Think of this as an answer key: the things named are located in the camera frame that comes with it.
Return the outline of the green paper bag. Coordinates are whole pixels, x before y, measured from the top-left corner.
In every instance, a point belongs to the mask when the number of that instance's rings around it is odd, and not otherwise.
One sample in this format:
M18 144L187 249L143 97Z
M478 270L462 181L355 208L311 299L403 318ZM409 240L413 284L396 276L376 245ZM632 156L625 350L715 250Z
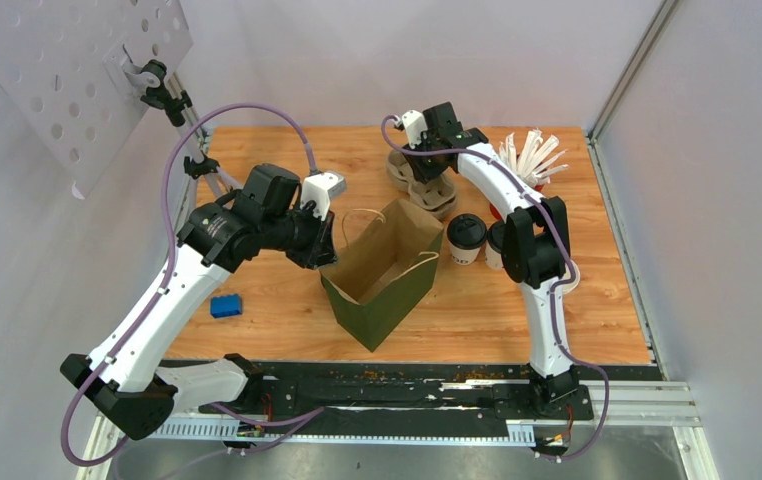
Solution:
M433 288L444 226L415 204L396 199L320 269L337 323L375 351Z

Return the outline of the cardboard cup carrier stack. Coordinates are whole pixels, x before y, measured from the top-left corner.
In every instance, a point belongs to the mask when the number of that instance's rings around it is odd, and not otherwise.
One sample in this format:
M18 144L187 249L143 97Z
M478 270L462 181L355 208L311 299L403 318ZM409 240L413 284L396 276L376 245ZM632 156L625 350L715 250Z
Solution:
M437 220L445 220L455 210L458 191L445 173L421 183L416 180L405 156L396 150L391 150L387 156L386 173L395 189L407 193L412 203Z

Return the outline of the black coffee cup lid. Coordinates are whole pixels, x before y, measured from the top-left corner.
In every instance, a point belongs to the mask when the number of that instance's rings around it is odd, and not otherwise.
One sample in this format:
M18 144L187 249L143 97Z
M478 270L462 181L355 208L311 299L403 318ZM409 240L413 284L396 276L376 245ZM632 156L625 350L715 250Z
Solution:
M451 219L446 228L446 235L454 247L474 250L486 242L488 227L477 215L463 213Z

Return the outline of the white paper coffee cup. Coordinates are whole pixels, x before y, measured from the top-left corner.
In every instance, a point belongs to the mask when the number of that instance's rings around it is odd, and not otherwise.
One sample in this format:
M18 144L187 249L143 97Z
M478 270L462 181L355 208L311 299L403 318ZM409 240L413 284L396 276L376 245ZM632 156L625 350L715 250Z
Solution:
M461 266L471 265L475 263L482 251L481 246L474 248L461 248L455 246L454 244L451 244L449 249L452 260Z

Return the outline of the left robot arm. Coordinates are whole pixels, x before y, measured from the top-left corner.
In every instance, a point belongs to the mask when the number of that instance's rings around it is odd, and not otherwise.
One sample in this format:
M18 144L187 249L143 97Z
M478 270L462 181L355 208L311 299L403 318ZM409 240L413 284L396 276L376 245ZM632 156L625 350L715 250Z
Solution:
M161 362L199 306L261 251L282 252L308 270L334 263L331 203L345 189L333 171L300 179L273 164L255 166L242 188L191 212L173 257L132 311L89 354L69 355L62 374L131 440L203 405L255 411L263 373L241 355L186 367Z

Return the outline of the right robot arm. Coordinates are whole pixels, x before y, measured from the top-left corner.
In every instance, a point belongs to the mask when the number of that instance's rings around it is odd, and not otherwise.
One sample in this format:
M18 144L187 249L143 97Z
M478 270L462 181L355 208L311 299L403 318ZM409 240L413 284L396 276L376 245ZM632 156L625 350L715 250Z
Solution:
M391 121L406 135L401 151L418 182L453 170L502 215L502 265L523 295L531 338L528 403L541 417L555 416L579 387L566 343L565 288L578 275L565 203L525 184L479 129L462 126L450 103L409 110Z

